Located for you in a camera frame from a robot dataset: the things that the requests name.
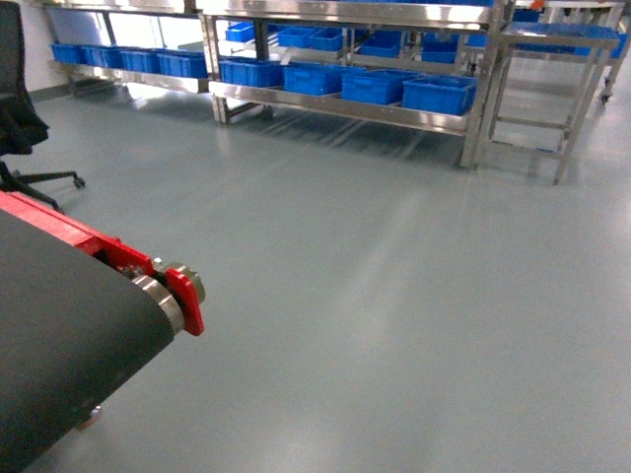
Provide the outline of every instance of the metal cart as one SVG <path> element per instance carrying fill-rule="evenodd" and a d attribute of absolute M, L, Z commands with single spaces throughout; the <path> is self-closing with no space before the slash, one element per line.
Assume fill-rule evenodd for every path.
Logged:
<path fill-rule="evenodd" d="M 591 50 L 587 60 L 584 58 L 585 67 L 583 74 L 579 86 L 574 93 L 572 104 L 565 121 L 551 122 L 546 121 L 544 118 L 534 120 L 500 114 L 500 107 L 506 88 L 511 61 L 513 57 L 516 57 L 516 45 L 520 43 L 587 47 Z M 517 24 L 508 25 L 500 34 L 500 48 L 491 76 L 491 93 L 488 98 L 488 103 L 486 104 L 486 111 L 480 129 L 479 146 L 475 153 L 473 165 L 477 166 L 478 161 L 483 158 L 485 151 L 490 147 L 499 147 L 504 151 L 515 151 L 519 149 L 520 151 L 527 152 L 530 156 L 558 160 L 559 165 L 553 181 L 554 184 L 558 184 L 572 157 L 574 146 L 581 132 L 581 127 L 583 126 L 585 116 L 592 97 L 594 96 L 598 80 L 602 76 L 604 67 L 609 60 L 610 51 L 616 47 L 617 43 L 617 35 L 613 32 L 609 32 L 609 35 L 598 38 L 580 37 L 569 34 L 532 34 L 520 30 Z M 542 53 L 534 53 L 532 58 L 539 59 L 539 54 Z M 528 58 L 528 56 L 524 54 L 520 54 L 520 57 Z M 560 137 L 557 147 L 554 150 L 530 149 L 518 147 L 511 143 L 495 141 L 495 128 L 499 122 L 513 123 L 515 125 L 529 127 L 530 129 L 558 130 Z"/>

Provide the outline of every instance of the white wall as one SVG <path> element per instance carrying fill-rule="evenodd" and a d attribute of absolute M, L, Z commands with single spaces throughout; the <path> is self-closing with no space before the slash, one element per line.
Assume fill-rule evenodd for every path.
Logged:
<path fill-rule="evenodd" d="M 22 7 L 27 52 L 27 89 L 32 92 L 65 84 L 65 78 L 48 65 L 48 61 L 52 59 L 52 37 L 46 26 L 43 11 L 24 0 L 18 0 L 18 3 Z"/>

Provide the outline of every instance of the chair base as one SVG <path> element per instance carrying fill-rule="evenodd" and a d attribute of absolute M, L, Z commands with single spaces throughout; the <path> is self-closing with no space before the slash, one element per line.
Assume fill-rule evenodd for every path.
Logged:
<path fill-rule="evenodd" d="M 72 177 L 75 187 L 78 189 L 86 186 L 86 181 L 79 177 L 75 171 L 66 172 L 47 172 L 42 174 L 25 174 L 21 175 L 19 172 L 11 173 L 7 168 L 7 165 L 0 161 L 0 190 L 5 192 L 17 191 L 21 192 L 33 199 L 40 200 L 51 206 L 58 212 L 63 213 L 57 201 L 52 197 L 48 197 L 46 194 L 33 189 L 29 184 L 36 182 L 44 182 L 45 180 L 60 179 L 62 177 Z"/>

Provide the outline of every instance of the lower shelf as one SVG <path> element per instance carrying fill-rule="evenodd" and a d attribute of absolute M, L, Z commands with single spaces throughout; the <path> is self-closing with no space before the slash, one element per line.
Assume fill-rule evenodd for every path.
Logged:
<path fill-rule="evenodd" d="M 208 89 L 213 95 L 222 99 L 237 99 L 270 105 L 276 104 L 300 110 L 358 118 L 457 136 L 463 136 L 466 133 L 468 122 L 468 114 L 463 116 L 445 115 L 393 105 L 343 101 L 339 98 L 339 94 L 306 96 L 278 89 L 236 86 L 223 82 L 210 82 Z"/>
<path fill-rule="evenodd" d="M 95 67 L 85 64 L 68 64 L 54 61 L 52 64 L 58 71 L 63 72 L 64 74 L 74 74 L 114 82 L 144 84 L 146 86 L 161 87 L 163 89 L 191 92 L 194 94 L 204 94 L 208 92 L 208 79 L 163 76 L 161 74 L 148 74 L 144 72 L 127 71 L 124 69 L 109 69 L 106 67 Z"/>
<path fill-rule="evenodd" d="M 468 54 L 484 54 L 483 47 L 464 46 L 460 52 Z M 513 57 L 519 57 L 520 59 L 536 59 L 544 61 L 554 62 L 569 62 L 573 64 L 585 64 L 588 62 L 589 56 L 577 56 L 575 54 L 559 54 L 555 52 L 537 52 L 537 51 L 521 51 L 514 50 Z M 615 65 L 620 59 L 609 58 L 607 66 Z"/>

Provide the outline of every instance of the stainless steel shelf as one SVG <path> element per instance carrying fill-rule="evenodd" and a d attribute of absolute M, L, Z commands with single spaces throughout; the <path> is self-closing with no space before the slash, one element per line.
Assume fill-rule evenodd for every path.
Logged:
<path fill-rule="evenodd" d="M 32 0 L 42 7 L 68 8 L 77 10 L 189 14 L 195 13 L 194 0 Z"/>
<path fill-rule="evenodd" d="M 144 72 L 125 71 L 123 69 L 109 69 L 105 67 L 67 64 L 54 61 L 52 64 L 58 71 L 64 74 L 74 74 L 113 82 L 144 84 L 146 86 L 161 87 L 163 89 L 191 92 L 194 94 L 208 92 L 208 79 L 163 76 L 161 74 L 147 74 Z"/>
<path fill-rule="evenodd" d="M 406 3 L 355 3 L 310 0 L 196 0 L 204 15 L 292 22 L 381 25 L 405 28 L 485 29 L 485 7 Z"/>
<path fill-rule="evenodd" d="M 483 54 L 484 48 L 464 46 L 460 51 L 470 54 Z M 554 52 L 520 51 L 518 49 L 513 51 L 513 57 L 520 59 L 538 59 L 543 61 L 568 62 L 572 64 L 585 64 L 589 60 L 589 56 L 577 56 L 576 54 L 559 54 Z M 609 58 L 607 65 L 611 66 L 617 63 L 619 60 L 620 59 Z"/>
<path fill-rule="evenodd" d="M 438 133 L 462 136 L 466 132 L 468 114 L 445 115 L 412 110 L 393 105 L 374 105 L 358 101 L 343 101 L 338 95 L 306 96 L 278 89 L 236 86 L 222 82 L 211 82 L 209 91 L 221 99 L 239 99 L 254 103 L 282 105 L 299 110 L 315 111 L 332 115 L 357 118 L 378 123 L 387 123 Z"/>
<path fill-rule="evenodd" d="M 522 31 L 519 24 L 508 24 L 500 33 L 500 42 L 508 44 L 549 44 L 556 46 L 599 47 L 613 49 L 618 45 L 619 38 L 614 32 L 608 37 L 583 37 L 564 34 L 535 34 Z"/>

